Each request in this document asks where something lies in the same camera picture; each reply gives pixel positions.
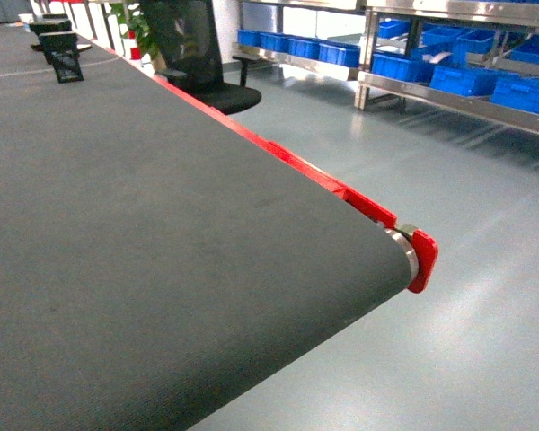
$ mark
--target metal shelving rack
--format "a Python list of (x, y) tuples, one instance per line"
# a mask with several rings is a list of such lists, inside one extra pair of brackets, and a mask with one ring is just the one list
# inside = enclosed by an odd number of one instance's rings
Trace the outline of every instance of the metal shelving rack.
[(270, 51), (268, 49), (250, 47), (247, 45), (234, 44), (234, 49), (246, 54), (259, 56), (261, 59), (281, 65), (300, 67), (315, 74), (329, 76), (340, 81), (357, 81), (359, 69), (323, 63), (322, 61), (296, 57), (283, 52)]
[[(411, 20), (408, 49), (417, 46), (423, 22), (491, 28), (539, 34), (539, 4), (484, 3), (439, 0), (368, 0), (367, 29), (358, 74), (360, 85), (355, 105), (364, 109), (370, 102), (370, 89), (376, 88), (399, 97), (424, 101), (440, 108), (462, 112), (519, 128), (539, 135), (539, 115), (489, 103), (487, 98), (467, 98), (433, 90), (422, 84), (410, 84), (369, 73), (376, 46), (381, 16)], [(498, 58), (493, 65), (521, 74), (539, 75), (538, 65)]]
[[(424, 101), (440, 108), (490, 119), (539, 135), (539, 115), (495, 105), (489, 103), (487, 98), (460, 97), (448, 92), (433, 90), (423, 84), (405, 83), (369, 73), (377, 43), (379, 20), (382, 16), (411, 20), (411, 31), (407, 40), (384, 42), (385, 44), (399, 45), (400, 48), (405, 49), (407, 55), (412, 48), (419, 44), (423, 22), (489, 28), (499, 32), (516, 31), (539, 34), (539, 4), (463, 0), (240, 0), (241, 3), (304, 7), (339, 13), (364, 13), (366, 28), (361, 43), (359, 69), (340, 68), (287, 54), (235, 45), (235, 48), (242, 52), (257, 54), (269, 61), (290, 64), (338, 79), (355, 79), (357, 73), (360, 85), (356, 92), (355, 106), (361, 110), (364, 110), (368, 103), (374, 101), (369, 97), (369, 94), (371, 88), (376, 88), (389, 94), (375, 99), (375, 101), (387, 100), (392, 95), (404, 100)], [(490, 66), (524, 75), (539, 75), (539, 65), (511, 61), (506, 56), (507, 53), (496, 57), (490, 55)], [(482, 63), (484, 59), (486, 59), (484, 56), (468, 55), (468, 61), (471, 63)]]
[[(278, 28), (283, 30), (283, 7), (303, 7), (306, 9), (337, 13), (359, 13), (365, 10), (362, 0), (240, 0), (242, 3), (258, 3), (279, 6)], [(308, 58), (296, 57), (287, 53), (270, 51), (263, 48), (234, 44), (234, 49), (246, 54), (260, 56), (261, 59), (282, 65), (300, 67), (308, 72), (329, 76), (341, 81), (357, 81), (359, 68), (323, 63)]]

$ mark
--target red side rail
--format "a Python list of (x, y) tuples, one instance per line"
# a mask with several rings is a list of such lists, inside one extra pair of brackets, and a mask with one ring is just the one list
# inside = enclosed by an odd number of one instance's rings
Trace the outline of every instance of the red side rail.
[[(114, 51), (110, 49), (104, 49), (114, 55), (117, 55)], [(139, 66), (137, 64), (129, 60), (126, 61), (128, 61), (133, 67), (139, 69)], [(321, 186), (325, 187), (327, 190), (334, 193), (339, 198), (348, 202), (365, 216), (383, 224), (389, 229), (396, 229), (397, 216), (391, 211), (381, 207), (373, 200), (366, 198), (365, 196), (348, 187), (341, 181), (336, 180), (330, 174), (318, 169), (297, 154), (287, 150), (283, 146), (275, 142), (263, 139), (261, 136), (256, 135), (251, 130), (235, 122), (230, 117), (226, 116), (225, 114), (222, 114), (220, 111), (215, 110), (208, 105), (205, 105), (197, 99), (194, 99), (189, 94), (169, 84), (164, 78), (157, 75), (152, 75), (150, 77), (155, 82), (160, 84), (163, 88), (174, 93), (176, 96), (184, 99), (187, 103), (189, 103), (196, 109), (201, 110), (213, 119), (216, 119), (227, 128), (232, 129), (238, 135), (243, 136), (253, 144), (256, 144), (260, 148), (263, 148), (268, 153), (275, 155), (279, 158), (279, 160), (289, 164), (294, 169), (297, 169), (305, 176), (311, 178)], [(420, 269), (418, 275), (410, 283), (408, 288), (413, 293), (418, 294), (425, 290), (428, 285), (429, 277), (431, 276), (431, 273), (433, 272), (433, 268), (437, 261), (438, 246), (437, 243), (429, 235), (427, 235), (420, 229), (416, 230), (413, 233), (410, 238), (410, 242), (411, 246), (417, 254)]]

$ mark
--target green leaves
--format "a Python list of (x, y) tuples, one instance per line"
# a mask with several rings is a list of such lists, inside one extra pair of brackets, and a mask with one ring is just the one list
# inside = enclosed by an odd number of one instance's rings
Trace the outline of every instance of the green leaves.
[[(118, 25), (127, 25), (123, 4), (111, 4), (109, 15), (114, 15), (117, 18)], [(128, 15), (128, 29), (136, 33), (136, 42), (142, 55), (149, 54), (152, 59), (157, 58), (160, 54), (160, 49), (150, 34), (150, 27), (147, 25), (139, 4), (129, 4)], [(121, 36), (124, 39), (127, 38), (128, 32), (125, 31)]]

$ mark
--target stainless steel shelf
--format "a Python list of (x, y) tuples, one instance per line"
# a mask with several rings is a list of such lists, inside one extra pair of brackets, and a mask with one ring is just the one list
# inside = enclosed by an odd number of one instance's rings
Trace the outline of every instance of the stainless steel shelf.
[(539, 28), (539, 4), (443, 0), (367, 0), (374, 12)]
[(242, 3), (263, 3), (278, 6), (312, 7), (339, 11), (358, 11), (365, 8), (365, 0), (240, 0)]
[(458, 96), (449, 92), (441, 92), (419, 84), (410, 84), (359, 72), (359, 82), (366, 87), (377, 88), (391, 94), (407, 97), (417, 101), (424, 101), (439, 108), (454, 110), (463, 114), (472, 115), (482, 119), (490, 119), (513, 128), (539, 135), (539, 115), (513, 110), (504, 106), (489, 103), (483, 99)]
[(260, 56), (262, 59), (283, 65), (301, 67), (315, 74), (329, 76), (330, 78), (341, 81), (356, 81), (358, 79), (359, 69), (354, 67), (345, 67), (323, 63), (322, 61), (310, 60), (289, 55), (283, 52), (270, 51), (268, 49), (250, 47), (247, 45), (234, 44), (234, 49), (245, 54)]
[(495, 68), (508, 70), (511, 72), (517, 72), (522, 75), (535, 75), (539, 76), (539, 65), (533, 63), (524, 63), (522, 61), (509, 60), (507, 58), (500, 58), (495, 63)]

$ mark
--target chair armrest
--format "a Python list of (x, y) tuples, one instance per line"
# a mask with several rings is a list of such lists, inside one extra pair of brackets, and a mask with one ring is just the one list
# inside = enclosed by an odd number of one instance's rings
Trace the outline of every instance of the chair armrest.
[(240, 85), (245, 87), (245, 81), (248, 79), (248, 65), (260, 61), (261, 57), (253, 54), (245, 54), (243, 52), (236, 52), (232, 55), (234, 60), (240, 60), (242, 62), (242, 71), (240, 73)]
[(242, 62), (246, 61), (248, 63), (254, 63), (261, 60), (260, 56), (256, 56), (254, 54), (245, 54), (244, 52), (236, 52), (232, 55), (232, 58), (234, 60), (240, 60)]
[(168, 83), (179, 87), (188, 79), (188, 74), (176, 69), (162, 69), (156, 71), (157, 75), (163, 76), (168, 80)]

